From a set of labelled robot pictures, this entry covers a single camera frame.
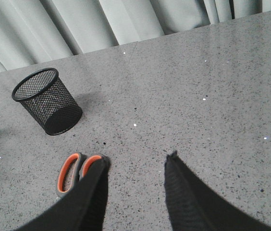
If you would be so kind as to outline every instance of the black mesh pencil holder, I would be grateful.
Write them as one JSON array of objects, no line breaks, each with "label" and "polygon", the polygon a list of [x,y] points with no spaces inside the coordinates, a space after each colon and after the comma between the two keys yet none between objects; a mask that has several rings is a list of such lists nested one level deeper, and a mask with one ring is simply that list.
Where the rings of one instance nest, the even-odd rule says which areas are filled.
[{"label": "black mesh pencil holder", "polygon": [[45,68],[26,77],[15,87],[12,98],[53,136],[71,129],[82,115],[82,109],[55,68]]}]

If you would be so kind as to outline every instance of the scissor handle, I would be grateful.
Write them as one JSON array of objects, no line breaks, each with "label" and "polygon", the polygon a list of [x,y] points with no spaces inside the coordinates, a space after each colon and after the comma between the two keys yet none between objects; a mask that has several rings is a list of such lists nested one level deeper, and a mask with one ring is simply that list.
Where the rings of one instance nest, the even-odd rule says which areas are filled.
[{"label": "scissor handle", "polygon": [[110,159],[94,161],[72,190],[42,215],[15,231],[102,230],[108,199]]},{"label": "scissor handle", "polygon": [[[57,180],[56,193],[59,197],[63,197],[79,181],[79,171],[80,171],[85,159],[86,159],[85,155],[83,155],[81,153],[74,153],[74,154],[70,155],[65,160],[64,164],[61,167],[59,177]],[[71,182],[69,188],[64,190],[63,184],[64,184],[64,180],[66,178],[66,173],[74,161],[76,161],[76,162],[75,162],[75,166],[74,166],[73,173],[72,173],[72,182]]]},{"label": "scissor handle", "polygon": [[87,174],[89,167],[91,167],[91,165],[95,161],[100,160],[102,157],[103,156],[101,156],[101,155],[93,155],[85,160],[85,162],[83,163],[82,168],[79,172],[80,180]]}]

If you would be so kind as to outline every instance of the table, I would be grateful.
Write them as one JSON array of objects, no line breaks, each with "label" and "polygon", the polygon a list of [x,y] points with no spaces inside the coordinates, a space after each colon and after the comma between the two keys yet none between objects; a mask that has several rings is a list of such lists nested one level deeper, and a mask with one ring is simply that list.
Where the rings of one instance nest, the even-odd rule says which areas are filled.
[{"label": "table", "polygon": [[[83,108],[47,135],[11,99],[25,76],[55,67]],[[58,199],[74,152],[107,155],[105,230],[168,231],[166,154],[236,207],[271,225],[271,12],[0,73],[0,230]]]}]

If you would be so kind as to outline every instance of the curtain fold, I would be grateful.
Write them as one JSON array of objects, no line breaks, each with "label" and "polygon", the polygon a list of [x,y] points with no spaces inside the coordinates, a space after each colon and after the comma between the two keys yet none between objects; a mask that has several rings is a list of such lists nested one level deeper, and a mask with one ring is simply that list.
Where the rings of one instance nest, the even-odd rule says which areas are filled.
[{"label": "curtain fold", "polygon": [[0,0],[0,72],[271,10],[271,0]]}]

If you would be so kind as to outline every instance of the speckled granite surface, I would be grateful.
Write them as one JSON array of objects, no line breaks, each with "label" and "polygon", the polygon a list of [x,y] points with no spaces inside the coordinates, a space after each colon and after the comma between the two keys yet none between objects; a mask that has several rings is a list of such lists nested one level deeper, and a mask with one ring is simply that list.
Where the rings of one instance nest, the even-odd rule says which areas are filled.
[{"label": "speckled granite surface", "polygon": [[[84,110],[54,137],[11,99],[43,67],[58,69]],[[73,152],[112,160],[104,230],[171,230],[163,165],[173,150],[271,225],[271,12],[0,73],[0,231],[57,201]]]}]

